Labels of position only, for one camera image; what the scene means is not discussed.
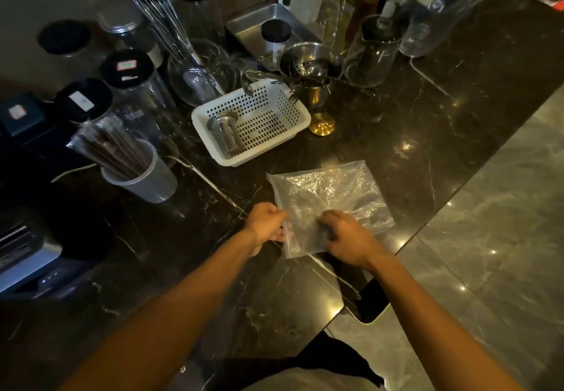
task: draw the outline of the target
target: black marble countertop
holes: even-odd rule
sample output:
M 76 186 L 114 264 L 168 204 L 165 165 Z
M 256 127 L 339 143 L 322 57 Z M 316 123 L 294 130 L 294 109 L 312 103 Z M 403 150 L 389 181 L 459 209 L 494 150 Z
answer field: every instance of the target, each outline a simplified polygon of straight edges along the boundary
M 194 142 L 187 158 L 217 190 L 180 165 L 173 168 L 179 188 L 162 205 L 108 185 L 96 168 L 65 177 L 100 207 L 116 237 L 80 298 L 0 304 L 2 389 L 52 389 L 131 312 L 239 230 L 255 202 L 273 201 L 266 173 L 365 160 L 395 220 L 381 239 L 397 252 L 560 86 L 563 39 L 561 15 L 547 6 L 487 0 L 429 56 L 413 62 L 398 56 L 374 98 L 344 85 L 334 89 L 331 136 L 302 131 L 240 167 L 224 168 L 188 127 Z M 367 282 L 343 265 L 335 272 L 356 290 Z M 314 259 L 285 259 L 267 243 L 229 291 L 197 356 L 296 355 L 343 299 L 354 297 Z

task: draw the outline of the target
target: metal tray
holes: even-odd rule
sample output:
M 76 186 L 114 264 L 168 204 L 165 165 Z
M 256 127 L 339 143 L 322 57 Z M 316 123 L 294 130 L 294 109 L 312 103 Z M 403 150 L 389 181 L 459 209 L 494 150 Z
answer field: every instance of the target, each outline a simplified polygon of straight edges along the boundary
M 266 5 L 238 16 L 225 24 L 225 27 L 253 57 L 264 62 L 264 59 L 261 58 L 266 54 L 266 41 L 262 38 L 261 25 L 273 18 L 282 19 L 292 27 L 292 36 L 286 45 L 293 45 L 302 41 L 319 42 L 319 38 L 315 34 L 279 3 Z

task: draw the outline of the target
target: plastic bag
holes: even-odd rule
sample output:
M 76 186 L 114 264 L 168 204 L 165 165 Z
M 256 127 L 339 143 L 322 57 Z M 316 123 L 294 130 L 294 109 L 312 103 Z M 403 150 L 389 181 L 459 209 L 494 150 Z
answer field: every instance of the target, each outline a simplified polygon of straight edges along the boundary
M 386 202 L 364 161 L 287 174 L 267 174 L 278 208 L 288 212 L 284 255 L 300 257 L 324 251 L 330 230 L 317 223 L 325 210 L 352 214 L 374 235 L 394 225 Z

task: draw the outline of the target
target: gray marble floor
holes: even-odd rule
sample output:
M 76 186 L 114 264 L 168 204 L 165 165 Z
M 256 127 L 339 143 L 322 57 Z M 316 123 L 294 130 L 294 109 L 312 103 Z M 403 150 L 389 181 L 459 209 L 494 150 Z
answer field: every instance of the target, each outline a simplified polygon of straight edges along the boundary
M 526 389 L 564 373 L 564 86 L 398 254 Z M 397 318 L 341 313 L 328 330 L 390 390 L 432 390 Z

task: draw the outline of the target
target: white plastic basket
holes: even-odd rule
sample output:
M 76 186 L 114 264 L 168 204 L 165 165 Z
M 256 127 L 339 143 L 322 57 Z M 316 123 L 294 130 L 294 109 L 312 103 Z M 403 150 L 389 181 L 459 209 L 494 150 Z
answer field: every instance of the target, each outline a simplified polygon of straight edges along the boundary
M 257 81 L 252 97 L 238 89 L 196 107 L 192 123 L 212 158 L 223 166 L 236 167 L 261 153 L 284 143 L 307 128 L 311 116 L 301 101 L 290 101 L 291 91 L 285 84 L 272 84 L 271 79 Z M 245 150 L 233 157 L 222 156 L 215 138 L 207 128 L 209 118 L 222 111 L 234 111 L 239 117 L 237 130 Z

